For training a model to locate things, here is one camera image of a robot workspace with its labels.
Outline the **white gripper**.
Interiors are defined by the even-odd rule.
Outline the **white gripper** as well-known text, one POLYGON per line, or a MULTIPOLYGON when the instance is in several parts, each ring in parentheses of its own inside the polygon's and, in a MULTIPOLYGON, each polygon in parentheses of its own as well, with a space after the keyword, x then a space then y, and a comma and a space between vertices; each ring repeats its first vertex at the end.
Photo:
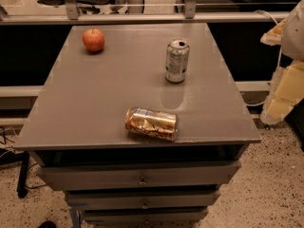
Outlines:
POLYGON ((280 45, 282 53, 294 60, 287 67, 279 66, 270 83, 260 114, 264 124, 278 124, 304 99, 304 0, 260 38, 268 45, 280 45))

